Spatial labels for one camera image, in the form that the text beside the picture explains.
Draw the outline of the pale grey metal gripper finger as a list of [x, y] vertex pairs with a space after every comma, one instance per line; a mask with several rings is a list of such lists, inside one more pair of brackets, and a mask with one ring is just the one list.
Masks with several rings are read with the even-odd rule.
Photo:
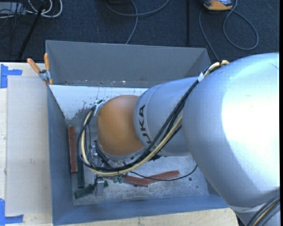
[[96, 196], [102, 196], [104, 192], [104, 180], [97, 180], [96, 183]]

